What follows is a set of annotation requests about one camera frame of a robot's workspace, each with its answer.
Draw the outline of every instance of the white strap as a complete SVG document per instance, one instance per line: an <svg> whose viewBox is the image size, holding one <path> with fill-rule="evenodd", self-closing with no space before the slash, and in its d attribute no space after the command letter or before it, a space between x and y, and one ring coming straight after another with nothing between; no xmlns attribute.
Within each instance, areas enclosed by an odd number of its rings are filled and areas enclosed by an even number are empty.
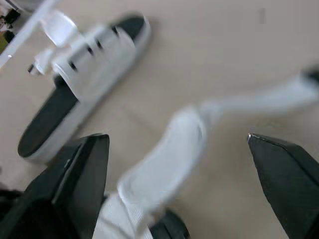
<svg viewBox="0 0 319 239"><path fill-rule="evenodd" d="M133 41L99 25L79 36L71 48L53 60L60 74L80 102L96 99L110 89L132 65L136 56Z"/></svg>

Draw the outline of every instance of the tile floor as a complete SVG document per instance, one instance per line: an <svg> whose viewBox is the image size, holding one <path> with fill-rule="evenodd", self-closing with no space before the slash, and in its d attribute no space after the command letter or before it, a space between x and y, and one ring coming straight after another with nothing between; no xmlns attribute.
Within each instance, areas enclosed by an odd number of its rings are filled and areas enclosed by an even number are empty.
<svg viewBox="0 0 319 239"><path fill-rule="evenodd" d="M272 86L319 57L315 0L64 0L59 8L81 29L128 10L149 16L153 27L138 66L76 135L110 135L108 190L152 149L178 108ZM20 159L17 144L52 88L49 77L27 72L48 44L34 33L0 71L0 181L10 188L23 190L44 169ZM192 238L287 238L263 196L246 136L287 139L319 158L317 117L319 107L280 119L224 119L170 205Z"/></svg>

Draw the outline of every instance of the blurry object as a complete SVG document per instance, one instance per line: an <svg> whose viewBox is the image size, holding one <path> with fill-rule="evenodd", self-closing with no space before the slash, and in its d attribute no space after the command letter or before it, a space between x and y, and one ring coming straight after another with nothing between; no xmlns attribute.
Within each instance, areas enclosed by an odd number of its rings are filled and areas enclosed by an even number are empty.
<svg viewBox="0 0 319 239"><path fill-rule="evenodd" d="M14 9L21 9L33 13L45 0L5 0Z"/></svg>
<svg viewBox="0 0 319 239"><path fill-rule="evenodd" d="M145 224L145 236L130 233L138 226L137 211L116 193L104 194L109 143L106 134L70 142L24 193L0 189L0 238L188 239L184 222L171 210L150 228ZM127 227L118 227L123 223Z"/></svg>
<svg viewBox="0 0 319 239"><path fill-rule="evenodd" d="M0 33L0 54L5 50L13 38L14 34L9 30Z"/></svg>
<svg viewBox="0 0 319 239"><path fill-rule="evenodd" d="M55 54L55 50L52 48L47 48L44 51L40 52L34 57L34 62L29 67L28 72L32 75L41 74L44 75L47 73L50 68L50 60Z"/></svg>
<svg viewBox="0 0 319 239"><path fill-rule="evenodd" d="M14 33L12 32L12 31L5 31L5 32L3 32L3 37L5 38L5 40L8 42L8 43L10 43L12 40L13 40L13 38L15 37L15 35L14 35Z"/></svg>
<svg viewBox="0 0 319 239"><path fill-rule="evenodd" d="M60 0L44 0L39 8L32 14L29 20L21 28L13 41L0 55L0 68L15 54L17 49L31 36L31 33L38 26L48 12L50 12Z"/></svg>
<svg viewBox="0 0 319 239"><path fill-rule="evenodd" d="M63 47L78 33L75 23L62 12L53 10L44 19L41 25L45 34L57 47Z"/></svg>
<svg viewBox="0 0 319 239"><path fill-rule="evenodd" d="M12 24L14 23L21 14L17 12L16 10L11 9L6 16L0 16L0 18L3 18L6 24Z"/></svg>
<svg viewBox="0 0 319 239"><path fill-rule="evenodd" d="M251 134L264 194L290 239L319 238L319 164L300 146Z"/></svg>
<svg viewBox="0 0 319 239"><path fill-rule="evenodd" d="M23 133L19 155L29 162L50 161L136 63L150 32L146 18L129 15L111 26L93 27L62 49L51 62L59 84Z"/></svg>
<svg viewBox="0 0 319 239"><path fill-rule="evenodd" d="M26 191L0 190L1 239L91 239L104 201L105 134L64 146Z"/></svg>

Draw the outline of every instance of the black insole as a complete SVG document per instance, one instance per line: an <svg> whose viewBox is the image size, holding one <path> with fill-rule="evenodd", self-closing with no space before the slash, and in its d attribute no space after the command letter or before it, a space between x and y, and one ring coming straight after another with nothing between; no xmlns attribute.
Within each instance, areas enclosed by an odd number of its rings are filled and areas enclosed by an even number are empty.
<svg viewBox="0 0 319 239"><path fill-rule="evenodd" d="M18 153L29 157L49 138L65 116L78 102L66 83L61 83L51 93L23 133Z"/></svg>

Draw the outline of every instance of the slipper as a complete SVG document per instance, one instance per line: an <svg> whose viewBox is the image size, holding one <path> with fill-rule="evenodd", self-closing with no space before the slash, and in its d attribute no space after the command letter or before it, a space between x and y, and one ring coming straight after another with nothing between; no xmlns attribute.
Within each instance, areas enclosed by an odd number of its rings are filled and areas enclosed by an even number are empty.
<svg viewBox="0 0 319 239"><path fill-rule="evenodd" d="M19 155L46 163L71 138L98 102L135 64L150 38L140 15L79 35L52 60L55 89L23 133Z"/></svg>

